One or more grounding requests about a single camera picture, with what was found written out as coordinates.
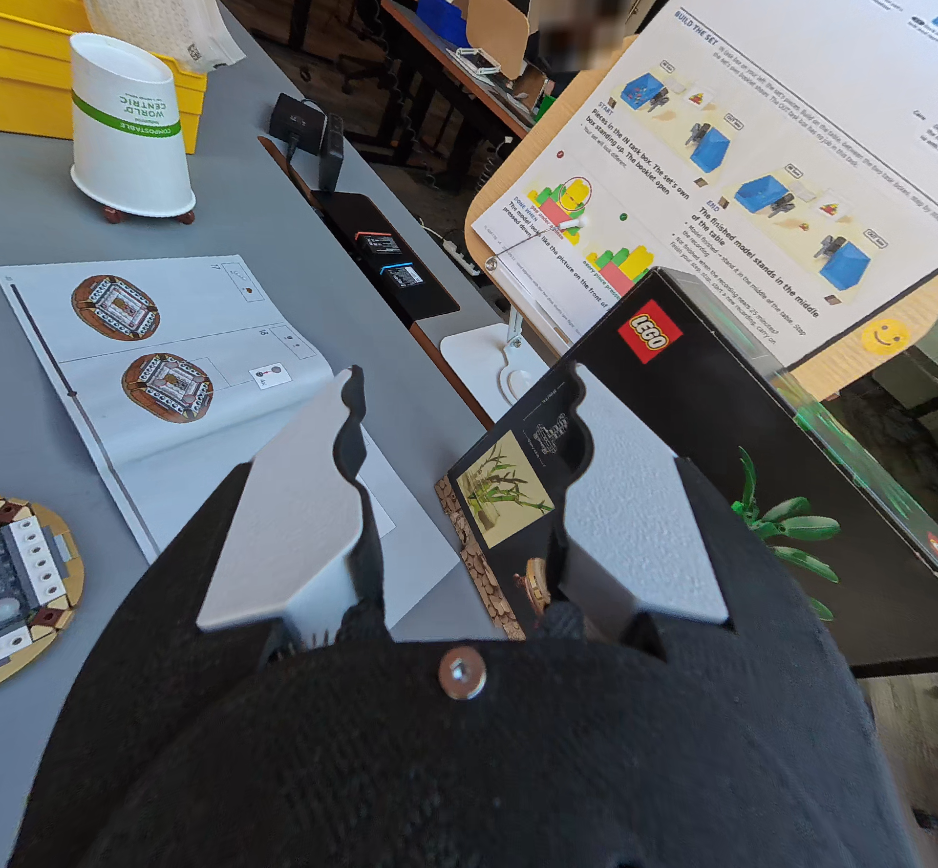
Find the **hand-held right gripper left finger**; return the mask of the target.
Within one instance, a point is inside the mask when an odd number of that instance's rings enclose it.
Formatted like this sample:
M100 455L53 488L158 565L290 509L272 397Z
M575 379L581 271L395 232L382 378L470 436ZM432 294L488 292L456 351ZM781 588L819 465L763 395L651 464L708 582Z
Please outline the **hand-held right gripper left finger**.
M361 422L364 373L327 382L252 461L197 625L281 620L301 647L384 638L384 563Z

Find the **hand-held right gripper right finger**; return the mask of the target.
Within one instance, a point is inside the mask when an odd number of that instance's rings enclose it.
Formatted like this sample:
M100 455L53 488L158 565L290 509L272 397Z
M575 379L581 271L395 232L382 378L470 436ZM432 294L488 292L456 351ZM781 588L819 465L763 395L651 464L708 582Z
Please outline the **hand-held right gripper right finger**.
M570 372L586 454L566 491L559 589L586 640L622 642L640 613L732 629L675 453L586 365Z

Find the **black lego set box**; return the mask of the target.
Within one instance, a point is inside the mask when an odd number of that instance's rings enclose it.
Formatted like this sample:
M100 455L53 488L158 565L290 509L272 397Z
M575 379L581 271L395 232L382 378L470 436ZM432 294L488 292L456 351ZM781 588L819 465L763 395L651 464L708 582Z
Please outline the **black lego set box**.
M653 270L562 360L596 373L747 524L838 523L767 544L794 558L857 674L936 671L936 521L700 280Z

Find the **round brown lego model base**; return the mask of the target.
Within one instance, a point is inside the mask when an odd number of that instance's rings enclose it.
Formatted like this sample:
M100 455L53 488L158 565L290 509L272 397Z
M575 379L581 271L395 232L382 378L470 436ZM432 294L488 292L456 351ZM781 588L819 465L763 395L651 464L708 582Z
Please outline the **round brown lego model base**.
M85 565L64 519L38 503L1 498L1 680L39 658L72 620Z

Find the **open instruction booklet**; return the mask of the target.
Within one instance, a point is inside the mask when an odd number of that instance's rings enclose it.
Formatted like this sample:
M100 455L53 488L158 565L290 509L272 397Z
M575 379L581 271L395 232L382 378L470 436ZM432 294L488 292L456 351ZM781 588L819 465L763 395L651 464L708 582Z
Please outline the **open instruction booklet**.
M254 457L345 369L236 255L4 266L2 289L150 564L141 582L186 590L197 617ZM458 558L365 416L393 629Z

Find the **black flat tray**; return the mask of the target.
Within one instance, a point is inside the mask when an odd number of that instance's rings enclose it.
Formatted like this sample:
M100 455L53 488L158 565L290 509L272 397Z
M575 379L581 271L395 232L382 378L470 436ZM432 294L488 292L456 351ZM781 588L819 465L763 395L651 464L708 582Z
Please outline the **black flat tray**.
M336 240L405 326L459 310L458 302L439 283L369 197L363 194L325 194L317 191L311 193L311 200ZM362 252L355 242L355 235L359 232L392 234L401 246L402 254L381 257ZM412 263L426 283L402 289L381 277L383 266L402 263Z

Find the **yellow smiley sticker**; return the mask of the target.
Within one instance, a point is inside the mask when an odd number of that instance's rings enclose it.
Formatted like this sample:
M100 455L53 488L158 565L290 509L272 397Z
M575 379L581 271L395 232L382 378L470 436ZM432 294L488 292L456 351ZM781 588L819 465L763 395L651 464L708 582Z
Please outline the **yellow smiley sticker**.
M907 349L912 343L912 336L905 322L878 318L862 329L860 342L869 353L891 357Z

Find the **black rectangular box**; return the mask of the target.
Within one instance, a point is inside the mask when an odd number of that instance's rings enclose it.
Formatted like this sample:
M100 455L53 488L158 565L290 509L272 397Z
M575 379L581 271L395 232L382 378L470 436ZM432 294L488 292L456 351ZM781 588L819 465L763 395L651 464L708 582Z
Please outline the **black rectangular box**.
M337 113L331 112L326 117L318 158L319 191L332 194L344 162L344 123Z

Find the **white paper cup green band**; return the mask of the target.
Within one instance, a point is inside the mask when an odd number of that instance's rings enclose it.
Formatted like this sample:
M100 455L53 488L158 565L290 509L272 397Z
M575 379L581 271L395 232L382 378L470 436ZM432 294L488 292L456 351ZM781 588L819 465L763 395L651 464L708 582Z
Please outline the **white paper cup green band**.
M196 198L170 67L111 37L70 37L75 185L101 205L176 217Z

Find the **white printed instruction sheet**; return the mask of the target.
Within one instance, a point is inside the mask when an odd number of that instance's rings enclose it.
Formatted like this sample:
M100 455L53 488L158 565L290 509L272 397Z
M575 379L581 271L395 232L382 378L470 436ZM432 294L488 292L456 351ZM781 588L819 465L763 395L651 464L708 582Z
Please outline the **white printed instruction sheet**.
M782 366L936 273L937 0L671 0L473 223L569 342L654 268Z

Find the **black power adapter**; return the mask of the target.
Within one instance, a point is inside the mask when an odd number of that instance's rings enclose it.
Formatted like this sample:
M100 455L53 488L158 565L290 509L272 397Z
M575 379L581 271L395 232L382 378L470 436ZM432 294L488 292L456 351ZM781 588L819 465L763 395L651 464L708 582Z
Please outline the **black power adapter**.
M326 116L306 100L280 93L269 117L267 132L276 140L314 156L320 153Z

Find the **long wooden background table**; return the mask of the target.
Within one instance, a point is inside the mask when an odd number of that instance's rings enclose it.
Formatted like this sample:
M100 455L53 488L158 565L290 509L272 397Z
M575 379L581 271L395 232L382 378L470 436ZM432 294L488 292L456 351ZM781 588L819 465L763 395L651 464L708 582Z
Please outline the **long wooden background table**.
M406 163L435 95L460 112L458 138L472 148L477 140L513 148L529 133L532 123L498 90L455 62L447 42L416 16L416 0L356 0L356 10L384 52L376 75L388 90L377 134L348 133L350 140L368 149L369 160Z

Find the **small white tray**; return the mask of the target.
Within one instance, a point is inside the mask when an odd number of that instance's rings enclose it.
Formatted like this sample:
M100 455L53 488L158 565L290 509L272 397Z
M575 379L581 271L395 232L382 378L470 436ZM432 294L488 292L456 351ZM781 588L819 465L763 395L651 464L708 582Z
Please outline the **small white tray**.
M485 51L473 48L456 48L450 51L454 62L475 78L501 75L501 65Z

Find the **blue plastic bin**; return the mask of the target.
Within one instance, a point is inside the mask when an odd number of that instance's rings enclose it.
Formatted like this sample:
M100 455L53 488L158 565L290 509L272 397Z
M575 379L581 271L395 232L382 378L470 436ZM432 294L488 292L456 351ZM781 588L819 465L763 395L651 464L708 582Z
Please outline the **blue plastic bin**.
M417 0L418 17L439 38L456 48L469 48L466 20L462 11L448 0Z

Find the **stack of yellow bins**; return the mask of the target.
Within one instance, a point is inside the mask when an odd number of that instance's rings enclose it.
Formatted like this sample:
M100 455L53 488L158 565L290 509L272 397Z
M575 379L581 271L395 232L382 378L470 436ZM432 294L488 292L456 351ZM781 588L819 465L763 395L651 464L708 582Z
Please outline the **stack of yellow bins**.
M1 0L2 131L72 137L69 39L91 30L83 0Z

